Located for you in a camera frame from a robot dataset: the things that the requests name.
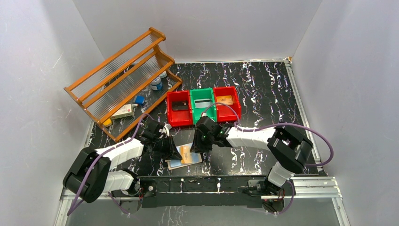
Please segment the beige leather card holder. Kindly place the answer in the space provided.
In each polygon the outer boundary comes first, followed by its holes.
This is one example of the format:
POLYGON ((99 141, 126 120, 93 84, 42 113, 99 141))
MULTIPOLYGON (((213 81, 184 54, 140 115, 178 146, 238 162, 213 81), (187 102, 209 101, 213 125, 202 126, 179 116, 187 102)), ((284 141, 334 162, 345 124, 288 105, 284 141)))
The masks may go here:
POLYGON ((185 166, 203 162, 200 153, 191 152, 192 143, 177 146, 177 152, 182 156, 182 160, 166 160, 168 163, 168 169, 174 170, 185 166))

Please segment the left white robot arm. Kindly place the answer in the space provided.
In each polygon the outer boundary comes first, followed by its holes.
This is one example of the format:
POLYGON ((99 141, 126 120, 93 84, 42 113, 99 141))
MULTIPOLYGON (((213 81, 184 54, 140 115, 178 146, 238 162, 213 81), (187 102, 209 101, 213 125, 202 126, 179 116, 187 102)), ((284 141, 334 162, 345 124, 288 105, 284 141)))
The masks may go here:
POLYGON ((64 188, 87 203, 102 193, 122 190, 129 196, 141 192, 139 176, 128 169, 112 169, 147 151, 159 152, 165 160, 182 160, 169 133, 171 128, 158 121, 146 120, 144 131, 106 148, 83 148, 63 179, 64 188))

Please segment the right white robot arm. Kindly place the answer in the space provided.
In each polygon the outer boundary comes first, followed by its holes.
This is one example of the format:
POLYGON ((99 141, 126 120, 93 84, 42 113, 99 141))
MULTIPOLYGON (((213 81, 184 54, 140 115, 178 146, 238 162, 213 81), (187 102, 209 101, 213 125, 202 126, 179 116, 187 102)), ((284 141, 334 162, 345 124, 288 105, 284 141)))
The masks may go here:
POLYGON ((192 153, 207 153, 212 146, 252 147, 269 150, 277 162, 264 181, 250 180, 244 193, 251 196, 277 195, 284 184, 301 173, 311 155, 313 143, 287 123, 265 129, 244 128, 236 124, 218 124, 202 116, 195 124, 192 153))

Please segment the silver card in bin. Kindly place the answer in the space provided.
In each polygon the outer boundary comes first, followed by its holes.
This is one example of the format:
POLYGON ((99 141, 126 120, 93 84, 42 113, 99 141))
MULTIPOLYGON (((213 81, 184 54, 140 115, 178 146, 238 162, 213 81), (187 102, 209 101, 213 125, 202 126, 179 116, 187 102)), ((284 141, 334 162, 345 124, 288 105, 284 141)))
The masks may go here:
POLYGON ((213 103, 212 100, 209 98, 194 100, 194 105, 196 109, 208 108, 209 106, 212 105, 212 103, 213 103))

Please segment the gold card in bin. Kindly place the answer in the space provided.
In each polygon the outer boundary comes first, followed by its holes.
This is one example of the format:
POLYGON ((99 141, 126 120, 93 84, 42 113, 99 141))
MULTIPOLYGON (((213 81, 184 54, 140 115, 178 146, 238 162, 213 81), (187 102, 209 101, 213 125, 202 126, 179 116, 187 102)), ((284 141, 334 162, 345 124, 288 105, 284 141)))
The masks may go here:
POLYGON ((216 101, 225 105, 233 105, 233 97, 231 95, 217 96, 216 101))

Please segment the black card in bin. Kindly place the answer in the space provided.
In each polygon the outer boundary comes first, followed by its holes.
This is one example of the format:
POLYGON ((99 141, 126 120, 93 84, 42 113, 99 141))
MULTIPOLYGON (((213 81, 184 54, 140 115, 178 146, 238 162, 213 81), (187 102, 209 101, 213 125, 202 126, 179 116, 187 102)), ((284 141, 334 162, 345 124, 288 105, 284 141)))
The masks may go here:
POLYGON ((172 102, 173 111, 188 111, 190 109, 189 103, 186 100, 179 100, 172 102))

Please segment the right red plastic bin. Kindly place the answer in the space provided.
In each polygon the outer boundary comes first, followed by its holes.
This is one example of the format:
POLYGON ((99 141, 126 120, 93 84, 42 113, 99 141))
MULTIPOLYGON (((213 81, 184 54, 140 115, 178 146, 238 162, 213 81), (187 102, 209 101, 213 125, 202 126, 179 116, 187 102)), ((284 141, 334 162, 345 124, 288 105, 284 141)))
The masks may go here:
POLYGON ((225 96, 225 95, 231 95, 234 101, 233 105, 221 105, 221 104, 216 105, 218 122, 236 121, 237 118, 241 119, 241 106, 236 88, 234 86, 215 87, 213 88, 213 93, 215 101, 217 96, 225 96))

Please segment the red plastic bin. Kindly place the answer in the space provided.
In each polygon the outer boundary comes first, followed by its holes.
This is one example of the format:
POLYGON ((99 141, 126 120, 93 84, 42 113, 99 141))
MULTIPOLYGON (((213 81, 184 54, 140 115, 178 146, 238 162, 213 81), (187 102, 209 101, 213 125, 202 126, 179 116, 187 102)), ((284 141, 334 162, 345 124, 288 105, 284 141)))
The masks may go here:
POLYGON ((191 97, 188 90, 167 93, 167 117, 168 123, 173 128, 193 125, 191 97))
POLYGON ((236 88, 234 86, 215 87, 213 88, 213 93, 215 101, 217 96, 225 96, 225 95, 231 95, 234 101, 233 105, 221 105, 221 104, 216 105, 218 122, 236 121, 237 118, 241 119, 241 106, 236 88))

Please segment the small white red box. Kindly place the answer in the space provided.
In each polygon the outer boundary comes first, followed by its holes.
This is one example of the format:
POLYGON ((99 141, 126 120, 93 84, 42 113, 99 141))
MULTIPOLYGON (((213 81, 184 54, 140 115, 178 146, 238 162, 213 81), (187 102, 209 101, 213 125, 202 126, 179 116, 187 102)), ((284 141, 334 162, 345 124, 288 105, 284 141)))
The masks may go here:
POLYGON ((133 115, 133 109, 139 106, 139 104, 126 104, 122 106, 118 111, 116 111, 112 116, 111 119, 119 119, 124 117, 129 117, 133 115))

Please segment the small blue cube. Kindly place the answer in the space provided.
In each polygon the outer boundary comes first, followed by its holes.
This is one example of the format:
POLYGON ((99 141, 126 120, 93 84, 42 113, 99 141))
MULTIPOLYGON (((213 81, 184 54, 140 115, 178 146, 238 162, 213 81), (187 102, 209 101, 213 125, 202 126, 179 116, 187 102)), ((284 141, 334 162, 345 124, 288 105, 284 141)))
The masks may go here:
POLYGON ((135 104, 143 105, 145 103, 145 97, 143 96, 135 96, 133 99, 135 104))

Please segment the green plastic bin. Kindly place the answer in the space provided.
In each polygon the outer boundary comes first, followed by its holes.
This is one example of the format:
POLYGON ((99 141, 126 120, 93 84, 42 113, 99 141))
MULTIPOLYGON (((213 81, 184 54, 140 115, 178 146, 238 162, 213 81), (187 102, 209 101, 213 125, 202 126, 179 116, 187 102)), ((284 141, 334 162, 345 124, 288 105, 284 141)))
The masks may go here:
POLYGON ((215 97, 212 88, 205 88, 191 89, 190 98, 192 104, 193 124, 195 125, 205 109, 215 102, 215 97))

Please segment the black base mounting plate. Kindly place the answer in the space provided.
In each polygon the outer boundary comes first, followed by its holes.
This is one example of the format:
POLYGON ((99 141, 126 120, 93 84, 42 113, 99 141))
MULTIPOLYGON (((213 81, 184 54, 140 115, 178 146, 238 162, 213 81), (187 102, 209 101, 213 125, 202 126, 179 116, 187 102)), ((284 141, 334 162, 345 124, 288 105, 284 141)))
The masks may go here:
POLYGON ((120 204, 137 201, 140 208, 164 206, 241 206, 281 214, 292 205, 293 180, 281 188, 265 176, 140 177, 132 193, 113 191, 120 204))

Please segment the left red plastic bin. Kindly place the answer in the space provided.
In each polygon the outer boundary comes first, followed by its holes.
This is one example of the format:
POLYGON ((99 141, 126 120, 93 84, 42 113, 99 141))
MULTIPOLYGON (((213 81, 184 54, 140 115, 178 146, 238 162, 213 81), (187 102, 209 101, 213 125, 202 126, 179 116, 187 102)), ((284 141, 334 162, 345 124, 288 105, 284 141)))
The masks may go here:
POLYGON ((191 97, 188 90, 167 93, 167 117, 168 123, 173 128, 193 125, 191 97))

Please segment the blue white round jar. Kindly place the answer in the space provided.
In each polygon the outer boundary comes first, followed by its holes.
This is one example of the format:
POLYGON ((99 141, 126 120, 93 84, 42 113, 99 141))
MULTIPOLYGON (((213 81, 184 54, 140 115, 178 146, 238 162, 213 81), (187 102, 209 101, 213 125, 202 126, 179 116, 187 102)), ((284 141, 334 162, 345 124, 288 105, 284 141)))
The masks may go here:
POLYGON ((163 84, 161 78, 158 76, 156 77, 151 83, 150 88, 154 91, 160 91, 163 89, 163 84))

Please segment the orange wooden shelf rack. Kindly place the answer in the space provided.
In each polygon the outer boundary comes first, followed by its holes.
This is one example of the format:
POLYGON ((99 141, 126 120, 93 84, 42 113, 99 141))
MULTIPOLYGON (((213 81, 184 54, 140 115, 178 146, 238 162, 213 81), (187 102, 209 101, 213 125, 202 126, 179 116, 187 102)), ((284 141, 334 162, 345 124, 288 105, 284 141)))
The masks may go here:
POLYGON ((143 113, 150 113, 176 90, 182 80, 170 67, 174 59, 160 48, 165 34, 150 27, 146 32, 117 51, 100 65, 64 88, 68 95, 113 141, 120 141, 137 125, 143 113), (163 89, 154 91, 150 83, 162 72, 163 89), (143 106, 135 107, 133 115, 112 120, 110 127, 103 122, 126 104, 133 104, 135 96, 145 97, 143 106))

